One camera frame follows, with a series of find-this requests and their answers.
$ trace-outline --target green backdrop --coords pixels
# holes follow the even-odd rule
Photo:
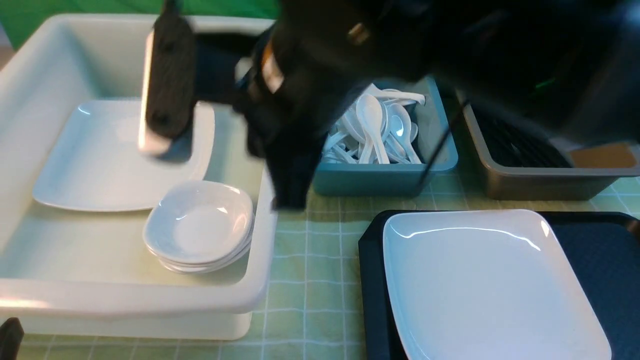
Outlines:
[[[159,13],[162,0],[0,0],[0,22],[20,47],[47,18],[59,13]],[[183,0],[189,15],[276,17],[276,0]]]

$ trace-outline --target dark navy tray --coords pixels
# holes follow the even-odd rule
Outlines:
[[[358,242],[367,358],[406,359],[387,292],[378,214]],[[614,360],[640,359],[640,220],[623,213],[540,212],[605,331]]]

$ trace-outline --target cable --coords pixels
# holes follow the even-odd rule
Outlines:
[[[429,172],[431,171],[431,168],[433,168],[433,165],[435,164],[436,159],[438,158],[438,155],[440,155],[440,152],[442,151],[442,148],[444,147],[445,142],[447,142],[448,137],[453,133],[453,129],[459,123],[462,122],[462,119],[464,118],[463,116],[464,110],[467,107],[467,105],[469,105],[468,100],[465,100],[462,102],[462,104],[460,104],[460,107],[458,108],[458,112],[455,114],[455,116],[453,116],[453,118],[451,119],[451,123],[449,123],[449,125],[447,126],[447,129],[444,131],[444,133],[442,133],[442,136],[440,136],[440,139],[438,140],[438,144],[436,145],[435,149],[431,153],[431,156],[429,157],[429,160],[427,161],[427,167],[420,174],[420,179],[418,180],[418,184],[417,184],[417,188],[419,189],[420,192],[424,188]]]

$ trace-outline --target green checkered tablecloth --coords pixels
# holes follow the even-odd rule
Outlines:
[[[302,214],[281,214],[268,295],[238,341],[27,335],[20,360],[363,359],[358,240],[385,209],[622,211],[640,216],[640,181],[621,179],[591,201],[487,199],[468,151],[458,169],[413,199],[327,198],[311,193]]]

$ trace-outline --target stack of white bowls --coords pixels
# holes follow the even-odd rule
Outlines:
[[[165,268],[203,274],[223,268],[251,247],[253,202],[237,188],[188,181],[171,189],[151,211],[145,244]]]

